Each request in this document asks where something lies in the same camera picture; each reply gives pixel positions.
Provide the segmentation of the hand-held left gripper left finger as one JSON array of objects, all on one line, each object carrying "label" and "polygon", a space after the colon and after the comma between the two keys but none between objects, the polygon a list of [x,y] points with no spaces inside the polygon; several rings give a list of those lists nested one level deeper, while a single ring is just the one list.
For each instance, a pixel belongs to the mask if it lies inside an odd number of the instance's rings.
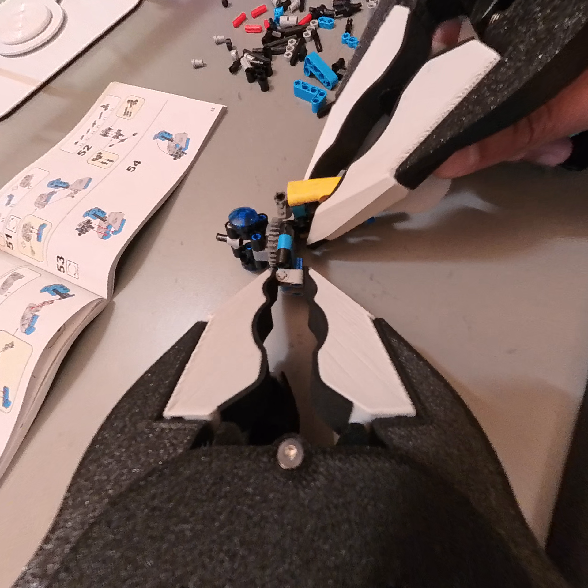
[{"label": "hand-held left gripper left finger", "polygon": [[268,269],[224,302],[208,321],[163,416],[212,420],[268,374],[265,339],[273,329],[275,272]]}]

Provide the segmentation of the person's right hand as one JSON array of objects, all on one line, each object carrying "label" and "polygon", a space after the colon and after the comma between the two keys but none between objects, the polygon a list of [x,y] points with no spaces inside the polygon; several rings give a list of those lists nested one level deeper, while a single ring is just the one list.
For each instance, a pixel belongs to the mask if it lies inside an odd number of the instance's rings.
[{"label": "person's right hand", "polygon": [[587,71],[515,124],[454,153],[436,171],[459,178],[505,161],[556,166],[569,158],[570,136],[587,130]]}]

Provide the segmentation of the white desk lamp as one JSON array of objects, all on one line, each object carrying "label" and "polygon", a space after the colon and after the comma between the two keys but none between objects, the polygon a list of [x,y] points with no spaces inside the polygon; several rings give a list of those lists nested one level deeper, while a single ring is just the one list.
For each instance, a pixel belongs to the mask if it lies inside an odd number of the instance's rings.
[{"label": "white desk lamp", "polygon": [[1,118],[139,1],[1,1]]}]

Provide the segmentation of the pile of loose brick pieces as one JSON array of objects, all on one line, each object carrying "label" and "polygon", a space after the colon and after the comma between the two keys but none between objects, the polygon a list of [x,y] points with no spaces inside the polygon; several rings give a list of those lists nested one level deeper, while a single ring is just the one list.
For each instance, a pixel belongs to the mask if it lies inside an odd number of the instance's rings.
[{"label": "pile of loose brick pieces", "polygon": [[247,114],[289,119],[293,107],[322,118],[350,72],[377,1],[252,1],[230,29],[202,37],[205,49],[189,61],[198,89],[217,75],[229,82],[221,94],[249,104]]}]

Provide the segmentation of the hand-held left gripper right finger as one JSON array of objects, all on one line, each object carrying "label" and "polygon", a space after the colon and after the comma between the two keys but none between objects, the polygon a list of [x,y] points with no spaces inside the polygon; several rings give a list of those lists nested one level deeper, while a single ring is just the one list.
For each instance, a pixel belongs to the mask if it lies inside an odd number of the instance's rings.
[{"label": "hand-held left gripper right finger", "polygon": [[321,419],[342,433],[349,423],[416,416],[383,341],[383,322],[310,268],[304,292],[316,340],[311,396]]}]

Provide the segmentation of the black blue gear brick assembly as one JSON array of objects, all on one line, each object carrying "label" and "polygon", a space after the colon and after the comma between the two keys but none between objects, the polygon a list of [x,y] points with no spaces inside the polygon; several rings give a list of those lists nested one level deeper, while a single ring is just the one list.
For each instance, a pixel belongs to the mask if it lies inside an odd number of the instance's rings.
[{"label": "black blue gear brick assembly", "polygon": [[250,207],[232,210],[224,233],[216,239],[230,246],[242,267],[251,272],[275,270],[283,293],[300,296],[303,290],[303,259],[296,253],[298,238],[306,235],[309,218],[304,206],[268,218]]}]

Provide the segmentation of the blue yellow brick assembly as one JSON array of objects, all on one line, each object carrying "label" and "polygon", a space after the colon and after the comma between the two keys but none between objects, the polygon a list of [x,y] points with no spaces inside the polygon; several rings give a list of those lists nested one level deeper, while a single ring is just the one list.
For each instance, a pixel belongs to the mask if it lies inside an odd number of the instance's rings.
[{"label": "blue yellow brick assembly", "polygon": [[329,177],[288,183],[278,203],[287,209],[317,204],[307,233],[307,244],[334,240],[381,211],[378,199],[388,190],[388,177],[360,181]]}]

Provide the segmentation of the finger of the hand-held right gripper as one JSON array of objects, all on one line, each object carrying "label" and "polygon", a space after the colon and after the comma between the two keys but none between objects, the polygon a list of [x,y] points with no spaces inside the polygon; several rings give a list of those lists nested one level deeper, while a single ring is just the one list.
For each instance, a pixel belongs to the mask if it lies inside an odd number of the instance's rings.
[{"label": "finger of the hand-held right gripper", "polygon": [[414,11],[394,5],[360,39],[305,179],[336,176],[357,158],[414,73]]},{"label": "finger of the hand-held right gripper", "polygon": [[395,179],[397,169],[499,61],[494,49],[468,40],[425,63],[383,134],[317,208],[307,245],[336,239],[405,198],[407,180]]}]

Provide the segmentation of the open instruction booklet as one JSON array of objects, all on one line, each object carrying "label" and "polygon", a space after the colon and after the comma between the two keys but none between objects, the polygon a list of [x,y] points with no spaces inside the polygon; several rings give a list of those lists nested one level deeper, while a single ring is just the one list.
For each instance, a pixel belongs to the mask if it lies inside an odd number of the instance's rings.
[{"label": "open instruction booklet", "polygon": [[128,243],[225,106],[111,83],[1,189],[1,475],[70,346],[109,302]]}]

